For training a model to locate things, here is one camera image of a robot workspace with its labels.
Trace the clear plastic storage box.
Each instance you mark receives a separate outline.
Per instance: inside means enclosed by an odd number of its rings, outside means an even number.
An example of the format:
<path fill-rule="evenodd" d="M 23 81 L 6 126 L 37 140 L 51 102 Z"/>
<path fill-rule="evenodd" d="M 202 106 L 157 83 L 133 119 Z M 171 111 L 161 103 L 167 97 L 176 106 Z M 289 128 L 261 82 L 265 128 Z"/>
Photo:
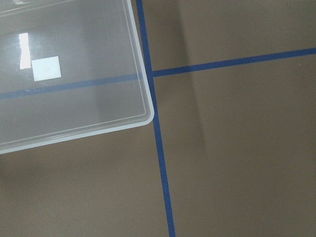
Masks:
<path fill-rule="evenodd" d="M 61 78 L 34 81 L 32 60 Z M 0 3 L 0 152 L 150 123 L 153 103 L 129 0 Z"/>

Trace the white label in box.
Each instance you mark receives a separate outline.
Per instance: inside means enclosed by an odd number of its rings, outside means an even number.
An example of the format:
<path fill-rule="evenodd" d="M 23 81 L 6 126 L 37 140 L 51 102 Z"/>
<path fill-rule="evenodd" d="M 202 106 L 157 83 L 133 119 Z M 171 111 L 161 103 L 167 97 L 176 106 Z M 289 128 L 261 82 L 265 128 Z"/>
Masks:
<path fill-rule="evenodd" d="M 32 60 L 34 81 L 61 78 L 59 57 L 49 57 Z"/>

